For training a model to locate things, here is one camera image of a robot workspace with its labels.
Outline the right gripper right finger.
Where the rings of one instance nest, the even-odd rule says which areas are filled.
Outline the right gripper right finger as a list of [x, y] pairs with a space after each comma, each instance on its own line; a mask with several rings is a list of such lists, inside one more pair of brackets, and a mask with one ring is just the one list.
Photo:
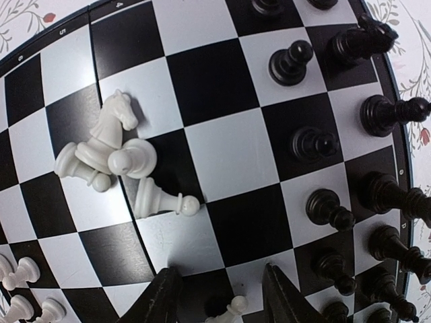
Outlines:
[[264, 322], [325, 322], [277, 265], [265, 265], [262, 293]]

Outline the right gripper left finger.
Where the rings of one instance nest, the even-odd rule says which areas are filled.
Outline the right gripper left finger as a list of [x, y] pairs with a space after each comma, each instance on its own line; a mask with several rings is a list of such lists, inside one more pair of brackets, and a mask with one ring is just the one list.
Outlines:
[[177, 322], [176, 311], [183, 280], [175, 267], [163, 268], [118, 323]]

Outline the black white chess board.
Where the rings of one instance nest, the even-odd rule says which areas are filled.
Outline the black white chess board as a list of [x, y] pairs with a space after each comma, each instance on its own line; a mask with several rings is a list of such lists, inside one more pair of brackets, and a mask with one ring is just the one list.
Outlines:
[[[1, 291], [41, 314], [47, 298], [66, 322], [115, 322], [162, 268], [218, 274], [224, 259], [207, 196], [252, 184], [263, 152], [251, 137], [259, 107], [231, 7], [248, 1], [109, 1], [85, 7], [1, 62], [1, 253], [32, 258], [41, 276]], [[87, 141], [115, 90], [131, 98], [134, 137], [157, 151], [152, 173], [168, 194], [195, 196], [192, 217], [135, 219], [138, 181], [96, 192], [58, 177], [55, 159]]]

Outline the white pawn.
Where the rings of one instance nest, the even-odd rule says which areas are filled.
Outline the white pawn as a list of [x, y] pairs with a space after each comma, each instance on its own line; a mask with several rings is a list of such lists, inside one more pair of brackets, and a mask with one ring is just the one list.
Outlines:
[[14, 323], [18, 320], [29, 320], [34, 315], [32, 304], [22, 295], [15, 295], [11, 298], [10, 309], [4, 317], [1, 317], [1, 323]]
[[226, 311], [216, 317], [209, 317], [205, 323], [233, 323], [235, 322], [248, 308], [248, 299], [245, 296], [235, 296], [230, 304], [226, 306]]
[[36, 317], [35, 323], [60, 322], [65, 318], [65, 308], [55, 299], [47, 298], [42, 303], [42, 313]]
[[37, 263], [30, 257], [23, 257], [18, 261], [16, 271], [6, 275], [2, 284], [6, 290], [12, 291], [21, 283], [37, 282], [40, 276], [41, 272]]

